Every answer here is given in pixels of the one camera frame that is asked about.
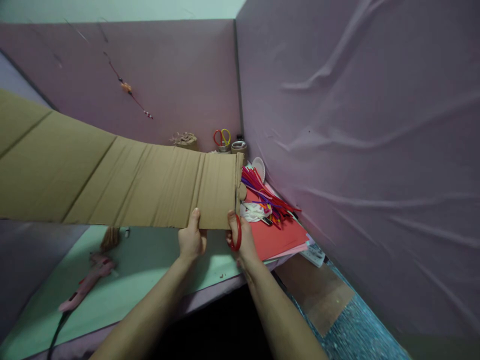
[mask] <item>purple fabric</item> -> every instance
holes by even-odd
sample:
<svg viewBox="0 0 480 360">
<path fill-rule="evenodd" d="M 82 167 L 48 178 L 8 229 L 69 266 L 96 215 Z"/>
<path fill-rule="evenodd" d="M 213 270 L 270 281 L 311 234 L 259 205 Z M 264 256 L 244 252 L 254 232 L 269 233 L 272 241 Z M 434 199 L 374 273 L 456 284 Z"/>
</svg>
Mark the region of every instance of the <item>purple fabric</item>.
<svg viewBox="0 0 480 360">
<path fill-rule="evenodd" d="M 267 264 L 267 267 L 270 271 L 272 271 L 291 257 L 292 255 L 279 258 L 278 260 Z M 180 319 L 191 312 L 205 307 L 209 303 L 231 293 L 235 289 L 238 289 L 245 283 L 245 277 L 243 275 L 239 275 L 222 281 L 216 285 L 207 287 L 203 290 L 186 295 L 180 301 L 175 317 Z M 118 323 L 112 324 L 56 346 L 52 355 L 52 360 L 89 359 L 117 324 Z M 48 351 L 40 352 L 36 355 L 28 357 L 28 359 L 45 360 L 47 352 Z"/>
<path fill-rule="evenodd" d="M 0 24 L 0 48 L 65 115 L 126 138 L 171 145 L 191 132 L 201 151 L 213 134 L 240 133 L 234 21 L 179 20 Z M 132 86 L 153 119 L 120 87 Z"/>
<path fill-rule="evenodd" d="M 0 344 L 87 225 L 0 220 Z"/>
<path fill-rule="evenodd" d="M 381 319 L 480 335 L 480 6 L 247 0 L 245 138 Z"/>
</svg>

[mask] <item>red paper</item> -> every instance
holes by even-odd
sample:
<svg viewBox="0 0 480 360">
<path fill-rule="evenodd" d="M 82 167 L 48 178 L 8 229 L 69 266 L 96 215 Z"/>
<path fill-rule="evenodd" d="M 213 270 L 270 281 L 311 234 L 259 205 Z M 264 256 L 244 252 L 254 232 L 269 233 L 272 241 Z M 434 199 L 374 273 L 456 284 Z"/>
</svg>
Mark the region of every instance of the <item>red paper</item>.
<svg viewBox="0 0 480 360">
<path fill-rule="evenodd" d="M 248 189 L 246 200 L 259 201 L 259 198 Z M 256 252 L 262 261 L 304 244 L 308 240 L 307 231 L 291 218 L 282 221 L 281 230 L 273 225 L 267 226 L 263 221 L 251 222 L 250 226 Z"/>
</svg>

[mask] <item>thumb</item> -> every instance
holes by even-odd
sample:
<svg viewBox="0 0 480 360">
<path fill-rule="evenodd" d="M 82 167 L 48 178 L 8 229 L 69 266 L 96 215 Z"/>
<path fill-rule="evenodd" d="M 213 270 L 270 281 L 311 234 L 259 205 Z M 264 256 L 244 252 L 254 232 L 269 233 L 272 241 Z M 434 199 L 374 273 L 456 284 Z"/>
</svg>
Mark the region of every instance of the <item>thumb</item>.
<svg viewBox="0 0 480 360">
<path fill-rule="evenodd" d="M 190 230 L 197 231 L 199 229 L 199 219 L 200 209 L 196 207 L 190 214 L 190 219 L 188 220 L 188 228 Z"/>
<path fill-rule="evenodd" d="M 227 214 L 228 224 L 230 225 L 231 230 L 231 241 L 237 241 L 239 228 L 237 225 L 237 217 L 235 216 L 235 212 L 233 210 L 229 210 Z"/>
</svg>

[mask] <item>wall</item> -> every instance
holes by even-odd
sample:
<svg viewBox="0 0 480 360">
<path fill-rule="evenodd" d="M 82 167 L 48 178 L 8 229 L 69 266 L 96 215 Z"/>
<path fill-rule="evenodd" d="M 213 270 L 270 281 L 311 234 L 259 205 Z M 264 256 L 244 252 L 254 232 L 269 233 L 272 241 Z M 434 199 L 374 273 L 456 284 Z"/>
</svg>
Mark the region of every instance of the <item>wall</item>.
<svg viewBox="0 0 480 360">
<path fill-rule="evenodd" d="M 234 19 L 245 0 L 2 0 L 0 22 L 96 23 Z"/>
<path fill-rule="evenodd" d="M 240 132 L 232 19 L 0 24 L 0 48 L 58 111 L 116 135 L 171 145 L 188 131 L 212 151 L 216 129 Z"/>
<path fill-rule="evenodd" d="M 15 69 L 10 61 L 0 53 L 0 88 L 17 94 L 22 98 L 34 101 L 50 108 L 49 104 L 35 91 L 27 80 Z"/>
<path fill-rule="evenodd" d="M 480 337 L 479 16 L 473 0 L 248 0 L 236 19 L 250 157 L 423 359 Z"/>
</svg>

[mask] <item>finger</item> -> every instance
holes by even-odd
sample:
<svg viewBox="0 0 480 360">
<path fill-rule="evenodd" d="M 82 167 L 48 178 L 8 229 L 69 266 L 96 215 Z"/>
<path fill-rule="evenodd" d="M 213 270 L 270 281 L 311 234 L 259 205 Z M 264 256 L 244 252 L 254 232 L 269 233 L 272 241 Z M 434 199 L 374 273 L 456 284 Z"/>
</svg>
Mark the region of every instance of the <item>finger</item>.
<svg viewBox="0 0 480 360">
<path fill-rule="evenodd" d="M 201 254 L 205 254 L 207 251 L 207 230 L 200 230 L 200 240 L 201 240 Z"/>
<path fill-rule="evenodd" d="M 235 213 L 233 210 L 230 210 L 228 212 L 227 217 L 228 217 L 228 224 L 230 225 L 230 229 L 231 229 L 231 238 L 236 241 L 238 237 L 238 232 L 239 232 L 239 228 L 237 225 L 237 217 L 235 216 Z"/>
<path fill-rule="evenodd" d="M 197 231 L 199 229 L 199 219 L 200 219 L 200 209 L 198 207 L 194 208 L 190 214 L 190 219 L 188 220 L 188 228 Z"/>
<path fill-rule="evenodd" d="M 226 232 L 226 237 L 225 237 L 225 239 L 226 239 L 226 243 L 227 243 L 228 245 L 230 245 L 230 244 L 232 243 L 232 232 L 231 232 L 231 231 L 227 231 L 227 232 Z"/>
</svg>

